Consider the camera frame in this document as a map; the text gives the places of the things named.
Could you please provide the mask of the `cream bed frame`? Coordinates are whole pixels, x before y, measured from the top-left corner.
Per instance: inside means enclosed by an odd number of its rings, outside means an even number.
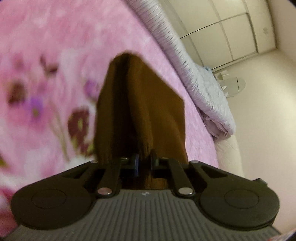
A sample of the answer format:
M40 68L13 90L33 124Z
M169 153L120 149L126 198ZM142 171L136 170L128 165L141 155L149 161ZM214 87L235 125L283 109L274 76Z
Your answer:
M224 136L214 139L219 168L235 174L244 176L242 158L236 136Z

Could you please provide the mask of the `pink floral blanket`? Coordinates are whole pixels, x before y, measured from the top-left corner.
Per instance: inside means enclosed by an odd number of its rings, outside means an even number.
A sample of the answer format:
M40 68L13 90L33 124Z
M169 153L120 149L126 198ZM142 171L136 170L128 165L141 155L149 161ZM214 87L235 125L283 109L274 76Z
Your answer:
M1 236L25 185L90 161L109 63L142 58L185 103L190 160L218 166L212 136L158 43L125 1L1 1Z

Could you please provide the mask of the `lilac rolled quilt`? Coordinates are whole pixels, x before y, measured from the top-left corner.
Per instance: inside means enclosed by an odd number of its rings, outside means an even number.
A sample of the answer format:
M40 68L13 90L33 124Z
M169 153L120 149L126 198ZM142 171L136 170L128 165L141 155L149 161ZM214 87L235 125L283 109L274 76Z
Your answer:
M208 132L218 138L231 136L236 124L226 97L211 70L196 64L187 53L158 1L127 1L149 30L177 72L200 110Z

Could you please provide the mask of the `white wardrobe doors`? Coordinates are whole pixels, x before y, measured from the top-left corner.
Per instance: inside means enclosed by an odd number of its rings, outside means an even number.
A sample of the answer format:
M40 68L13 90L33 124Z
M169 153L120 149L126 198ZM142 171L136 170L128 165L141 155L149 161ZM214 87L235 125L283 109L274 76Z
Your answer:
M211 69L276 49L267 1L160 1L194 62Z

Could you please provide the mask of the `brown knitted garment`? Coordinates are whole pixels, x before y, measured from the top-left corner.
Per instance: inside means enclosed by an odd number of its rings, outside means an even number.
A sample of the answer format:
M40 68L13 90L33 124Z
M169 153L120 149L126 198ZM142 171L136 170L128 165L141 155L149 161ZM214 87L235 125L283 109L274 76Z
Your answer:
M140 57L116 56L96 105L94 152L99 164L139 157L137 189L161 190L164 178L149 173L149 156L187 164L184 101Z

